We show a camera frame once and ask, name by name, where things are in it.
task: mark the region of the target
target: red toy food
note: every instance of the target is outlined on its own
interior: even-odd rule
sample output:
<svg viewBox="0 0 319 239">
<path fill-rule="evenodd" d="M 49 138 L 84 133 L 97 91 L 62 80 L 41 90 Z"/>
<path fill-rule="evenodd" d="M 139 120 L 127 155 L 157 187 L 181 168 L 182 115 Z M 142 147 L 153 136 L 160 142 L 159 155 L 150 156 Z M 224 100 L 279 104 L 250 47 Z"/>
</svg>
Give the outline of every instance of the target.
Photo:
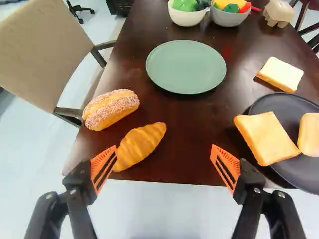
<svg viewBox="0 0 319 239">
<path fill-rule="evenodd" d="M 246 2 L 246 4 L 238 10 L 238 13 L 245 13 L 251 8 L 251 2 Z"/>
</svg>

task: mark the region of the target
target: white bowl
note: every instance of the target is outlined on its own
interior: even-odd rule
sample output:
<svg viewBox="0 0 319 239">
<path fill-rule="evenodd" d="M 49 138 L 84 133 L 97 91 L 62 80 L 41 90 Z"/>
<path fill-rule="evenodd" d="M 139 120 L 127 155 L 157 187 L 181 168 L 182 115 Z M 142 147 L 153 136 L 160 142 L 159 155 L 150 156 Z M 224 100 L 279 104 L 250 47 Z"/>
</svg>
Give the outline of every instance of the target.
<svg viewBox="0 0 319 239">
<path fill-rule="evenodd" d="M 231 13 L 219 10 L 213 5 L 210 7 L 210 15 L 213 21 L 217 25 L 225 27 L 238 26 L 248 17 L 250 11 L 251 8 L 245 13 Z"/>
<path fill-rule="evenodd" d="M 205 13 L 208 11 L 208 7 L 200 10 L 200 11 L 179 11 L 172 8 L 173 0 L 169 0 L 168 5 L 168 12 L 171 17 L 171 20 L 179 25 L 179 26 L 195 26 L 199 24 L 204 16 Z"/>
</svg>

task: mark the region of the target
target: dark wooden table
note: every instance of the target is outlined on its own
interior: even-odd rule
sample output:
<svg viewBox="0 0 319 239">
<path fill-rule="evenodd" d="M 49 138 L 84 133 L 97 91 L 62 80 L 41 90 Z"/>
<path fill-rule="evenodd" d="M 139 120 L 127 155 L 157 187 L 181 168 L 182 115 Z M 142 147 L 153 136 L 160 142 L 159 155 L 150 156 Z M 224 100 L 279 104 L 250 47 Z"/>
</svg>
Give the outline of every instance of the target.
<svg viewBox="0 0 319 239">
<path fill-rule="evenodd" d="M 253 5 L 262 8 L 267 2 L 255 0 Z M 145 61 L 150 51 L 178 39 L 203 42 L 224 57 L 227 75 L 217 88 L 185 96 L 167 92 L 149 79 Z M 283 29 L 269 27 L 261 13 L 253 12 L 234 28 L 219 27 L 209 18 L 195 27 L 179 27 L 168 15 L 167 1 L 136 0 L 95 95 L 131 89 L 138 95 L 140 107 L 103 131 L 80 128 L 70 160 L 92 158 L 107 147 L 118 146 L 129 130 L 162 121 L 167 132 L 158 148 L 143 162 L 112 173 L 110 178 L 224 185 L 209 160 L 211 145 L 217 144 L 256 164 L 233 118 L 259 97 L 279 91 L 255 78 L 270 56 L 303 69 L 305 73 L 295 94 L 319 103 L 319 60 L 291 25 Z M 276 183 L 290 186 L 272 169 L 261 170 Z"/>
</svg>

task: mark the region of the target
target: chair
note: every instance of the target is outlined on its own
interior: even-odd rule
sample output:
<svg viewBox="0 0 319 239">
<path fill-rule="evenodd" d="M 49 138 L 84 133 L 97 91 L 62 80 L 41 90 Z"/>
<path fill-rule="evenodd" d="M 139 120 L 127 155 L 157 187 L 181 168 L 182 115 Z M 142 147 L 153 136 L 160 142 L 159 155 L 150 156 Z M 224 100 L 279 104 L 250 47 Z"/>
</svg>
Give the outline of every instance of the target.
<svg viewBox="0 0 319 239">
<path fill-rule="evenodd" d="M 77 11 L 90 11 L 91 14 L 95 14 L 94 10 L 91 8 L 81 7 L 80 5 L 72 6 L 69 0 L 67 0 L 66 3 L 68 4 L 70 12 L 78 19 L 80 24 L 83 24 L 84 21 L 76 14 Z"/>
<path fill-rule="evenodd" d="M 297 4 L 297 2 L 298 2 L 298 0 L 291 0 L 289 4 L 290 4 L 290 6 L 294 7 Z M 312 31 L 319 29 L 319 22 L 315 23 L 309 27 L 306 27 L 303 30 L 300 30 L 301 25 L 303 24 L 304 18 L 306 16 L 306 11 L 309 7 L 310 0 L 301 0 L 301 2 L 303 4 L 303 6 L 302 6 L 300 14 L 298 16 L 295 29 L 302 36 L 304 34 L 307 34 L 307 33 L 310 33 Z M 309 42 L 307 42 L 307 44 L 313 50 L 314 53 L 318 53 L 318 51 L 319 51 L 319 34 L 317 34 L 313 39 L 311 39 Z"/>
<path fill-rule="evenodd" d="M 82 109 L 57 107 L 71 75 L 91 52 L 106 66 L 94 45 L 62 0 L 29 0 L 0 22 L 0 87 L 80 127 Z"/>
</svg>

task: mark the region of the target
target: bread slice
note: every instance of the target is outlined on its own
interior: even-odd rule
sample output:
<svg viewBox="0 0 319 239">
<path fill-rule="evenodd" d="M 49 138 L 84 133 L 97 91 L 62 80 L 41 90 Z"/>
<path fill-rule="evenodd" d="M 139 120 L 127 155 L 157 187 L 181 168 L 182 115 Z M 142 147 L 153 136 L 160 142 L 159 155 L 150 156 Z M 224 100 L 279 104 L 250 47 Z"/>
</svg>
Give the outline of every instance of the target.
<svg viewBox="0 0 319 239">
<path fill-rule="evenodd" d="M 274 112 L 236 116 L 235 125 L 261 166 L 292 158 L 300 151 L 291 141 Z"/>
<path fill-rule="evenodd" d="M 310 157 L 319 157 L 319 113 L 306 113 L 301 117 L 298 148 Z"/>
<path fill-rule="evenodd" d="M 285 92 L 293 93 L 303 74 L 303 70 L 272 56 L 257 73 L 257 77 Z"/>
</svg>

